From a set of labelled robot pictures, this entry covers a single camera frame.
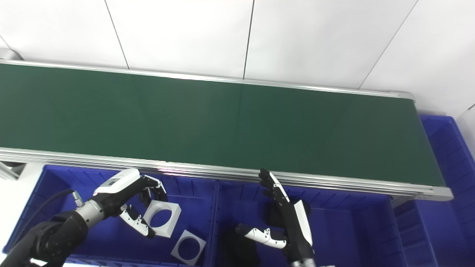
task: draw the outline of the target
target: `robotic hand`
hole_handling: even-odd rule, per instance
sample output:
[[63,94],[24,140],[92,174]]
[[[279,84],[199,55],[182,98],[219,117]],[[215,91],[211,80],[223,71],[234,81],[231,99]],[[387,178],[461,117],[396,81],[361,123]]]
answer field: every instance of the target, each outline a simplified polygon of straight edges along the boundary
[[236,232],[264,245],[282,249],[291,267],[316,267],[312,233],[302,200],[292,203],[282,185],[268,170],[261,169],[259,177],[259,183],[269,189],[264,194],[276,201],[285,222],[285,232],[274,233],[269,228],[258,229],[245,224],[239,224]]
[[80,245],[88,230],[108,217],[120,216],[138,232],[153,238],[155,232],[138,212],[125,203],[134,195],[148,206],[152,199],[167,201],[162,183],[150,176],[141,176],[137,169],[126,169],[105,181],[86,202],[75,196],[78,207],[41,222],[23,237],[0,267],[38,267],[32,258],[47,262],[44,267],[61,267]]

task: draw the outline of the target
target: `blue plastic bin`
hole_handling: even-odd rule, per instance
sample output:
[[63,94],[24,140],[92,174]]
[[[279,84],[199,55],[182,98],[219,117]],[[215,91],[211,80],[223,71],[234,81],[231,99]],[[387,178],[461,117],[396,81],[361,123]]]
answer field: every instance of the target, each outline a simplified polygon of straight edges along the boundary
[[[306,201],[318,266],[406,266],[390,199],[384,195],[285,187],[290,198]],[[219,235],[238,223],[265,228],[263,210],[272,202],[255,183],[220,181],[215,238],[216,266],[231,266]],[[281,250],[257,244],[261,267],[285,267]]]
[[408,266],[473,267],[474,160],[452,117],[422,115],[420,118],[454,200],[416,200],[395,209]]
[[[34,210],[52,194],[73,188],[87,198],[98,185],[116,173],[117,171],[46,166],[4,252],[11,249],[19,229]],[[90,230],[87,240],[77,248],[68,262],[114,267],[183,266],[170,253],[182,232],[187,229],[207,241],[197,266],[227,267],[229,262],[226,251],[219,243],[219,234],[241,222],[257,227],[266,226],[263,209],[272,200],[262,195],[262,188],[256,183],[152,176],[162,180],[169,200],[179,203],[182,208],[172,237],[155,237],[150,240],[120,218],[108,218]],[[286,187],[286,190],[291,198],[301,198],[310,204],[309,221],[319,265],[405,266],[388,196],[297,187]],[[138,198],[129,203],[142,214],[145,212],[145,207]],[[58,199],[48,205],[28,228],[60,211],[74,208],[75,204],[70,196]],[[281,250],[261,244],[257,247],[261,266],[286,266]]]
[[[19,229],[36,208],[51,195],[72,188],[87,199],[92,196],[95,188],[116,173],[117,171],[110,170],[46,166],[4,252],[12,248],[13,239],[19,234]],[[77,247],[68,262],[115,267],[181,266],[184,264],[170,253],[186,229],[207,241],[197,266],[209,266],[211,260],[209,244],[213,236],[211,226],[214,221],[217,181],[153,174],[152,176],[163,182],[169,201],[178,203],[181,207],[181,215],[171,238],[148,239],[124,223],[121,218],[110,217],[89,230],[86,241]],[[138,197],[134,197],[128,203],[135,206],[141,214],[145,213],[145,207]],[[28,229],[48,220],[56,213],[75,207],[71,196],[58,199],[49,204]]]

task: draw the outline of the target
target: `white robotic hand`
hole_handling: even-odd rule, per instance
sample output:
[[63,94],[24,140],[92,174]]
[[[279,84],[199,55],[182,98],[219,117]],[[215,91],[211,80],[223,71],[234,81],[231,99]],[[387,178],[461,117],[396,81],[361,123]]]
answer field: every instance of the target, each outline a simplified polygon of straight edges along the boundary
[[268,190],[265,195],[274,198],[284,219],[283,234],[270,229],[258,229],[244,224],[236,227],[236,232],[247,238],[274,248],[281,248],[292,267],[316,267],[312,249],[312,233],[303,202],[292,203],[277,178],[268,170],[261,169],[259,184]]
[[[150,205],[152,196],[154,200],[167,201],[167,191],[162,182],[148,175],[140,175],[138,169],[126,169],[114,175],[94,191],[94,196],[98,194],[117,194],[138,180],[143,180],[147,186],[138,193],[140,201],[146,207]],[[143,219],[143,216],[132,206],[124,204],[120,207],[120,218],[128,225],[137,230],[140,234],[153,238],[155,231]]]

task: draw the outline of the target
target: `silver metal tube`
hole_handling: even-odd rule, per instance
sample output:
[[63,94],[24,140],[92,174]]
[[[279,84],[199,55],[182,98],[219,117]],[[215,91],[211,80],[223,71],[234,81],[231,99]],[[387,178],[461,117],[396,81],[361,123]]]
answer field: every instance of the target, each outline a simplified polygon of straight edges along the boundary
[[[5,147],[0,147],[0,158],[14,162],[35,162],[43,164],[113,170],[137,168],[141,172],[161,173],[166,175],[259,182],[259,178],[257,176],[259,170],[210,165],[48,152]],[[283,185],[290,186],[358,191],[366,193],[387,194],[391,196],[408,196],[408,199],[446,201],[452,200],[454,198],[452,191],[449,188],[442,186],[293,172],[273,172],[273,174]]]

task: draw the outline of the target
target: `white wall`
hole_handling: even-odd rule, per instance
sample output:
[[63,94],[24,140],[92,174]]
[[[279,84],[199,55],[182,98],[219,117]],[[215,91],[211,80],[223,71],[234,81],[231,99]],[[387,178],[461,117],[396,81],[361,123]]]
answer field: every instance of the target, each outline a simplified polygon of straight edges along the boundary
[[454,117],[475,103],[474,29],[473,0],[0,1],[26,60],[409,91]]
[[475,103],[475,1],[419,0],[361,88],[409,91],[423,111],[461,115]]

